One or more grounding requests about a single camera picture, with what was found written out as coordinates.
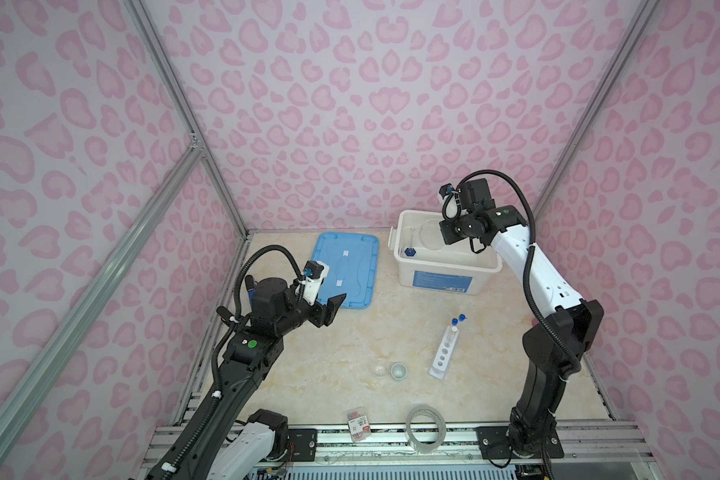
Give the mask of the clear glass petri dish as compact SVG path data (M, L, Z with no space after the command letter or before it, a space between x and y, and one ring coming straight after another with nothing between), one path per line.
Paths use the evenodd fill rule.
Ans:
M417 229L418 242L421 247L430 251L439 251L446 246L436 219L423 222Z

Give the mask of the blue base graduated cylinder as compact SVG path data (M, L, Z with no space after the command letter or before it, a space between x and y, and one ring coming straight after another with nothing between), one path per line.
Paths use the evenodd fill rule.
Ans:
M405 229L401 236L401 252L405 257L414 257L424 249L418 229Z

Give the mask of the small clear watch glass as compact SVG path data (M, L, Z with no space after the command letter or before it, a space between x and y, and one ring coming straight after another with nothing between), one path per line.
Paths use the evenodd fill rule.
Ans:
M374 377L378 377L378 378L385 377L385 376L389 375L389 367L384 362L377 362L371 368L371 373L373 374Z

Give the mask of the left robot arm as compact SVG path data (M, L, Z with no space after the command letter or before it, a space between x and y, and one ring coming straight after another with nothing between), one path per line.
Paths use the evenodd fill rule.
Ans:
M258 282L248 314L217 308L228 330L214 349L212 385L178 439L146 474L148 479L207 479L213 474L242 479L260 461L283 455L288 420L269 410L254 412L232 444L224 442L282 354L285 336L305 323L320 328L334 321L346 295L320 302L321 284L311 277L292 283L270 277Z

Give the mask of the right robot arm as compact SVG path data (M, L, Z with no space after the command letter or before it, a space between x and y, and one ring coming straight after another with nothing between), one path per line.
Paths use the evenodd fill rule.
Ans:
M522 337L529 361L523 392L512 408L507 446L520 458L549 457L546 447L569 378L580 372L582 358L594 342L604 317L596 300L585 299L542 251L528 200L518 184L499 173L517 195L519 206L500 206L491 194L490 170L467 175L458 184L441 186L439 229L443 241L463 240L473 253L491 248L517 276L536 320Z

